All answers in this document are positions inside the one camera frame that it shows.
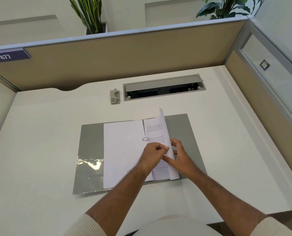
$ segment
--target hand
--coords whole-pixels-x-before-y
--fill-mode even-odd
[[[155,168],[169,150],[169,147],[160,143],[148,143],[144,148],[137,167],[140,167],[146,176]]]
[[[179,140],[173,138],[170,140],[171,145],[176,147],[176,151],[173,151],[173,154],[177,156],[176,160],[173,160],[168,156],[164,156],[163,160],[191,180],[195,174],[200,171],[199,168],[185,152],[184,147]]]

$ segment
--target person's left hand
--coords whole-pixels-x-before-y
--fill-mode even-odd
[[[148,143],[136,166],[140,167],[147,176],[164,158],[168,150],[169,147],[161,143]]]

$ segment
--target desk surface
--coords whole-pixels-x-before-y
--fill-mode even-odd
[[[199,73],[206,91],[111,105],[123,83]],[[265,213],[292,210],[292,172],[224,66],[17,93],[0,131],[0,235],[61,235],[104,194],[74,196],[81,125],[187,113],[207,173]],[[168,214],[222,219],[188,179],[142,187],[118,235]]]

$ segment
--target leafy plant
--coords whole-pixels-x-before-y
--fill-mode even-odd
[[[200,16],[207,16],[208,14],[215,13],[211,15],[211,20],[222,19],[235,17],[236,15],[247,16],[254,12],[255,5],[260,3],[262,5],[262,0],[252,0],[253,1],[253,10],[251,12],[250,8],[246,6],[248,0],[222,0],[222,2],[210,2],[206,4],[200,11],[197,13],[196,18]]]
[[[101,0],[69,0],[72,8],[87,27],[88,34],[103,33],[101,23]]]

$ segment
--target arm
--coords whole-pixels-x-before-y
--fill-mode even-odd
[[[86,214],[93,218],[107,236],[116,235],[146,177],[160,162],[169,147],[149,143],[137,165]]]
[[[186,175],[202,191],[236,236],[249,236],[267,216],[204,174],[185,152],[181,142],[171,141],[171,145],[177,147],[173,151],[177,158],[164,157],[163,160]]]

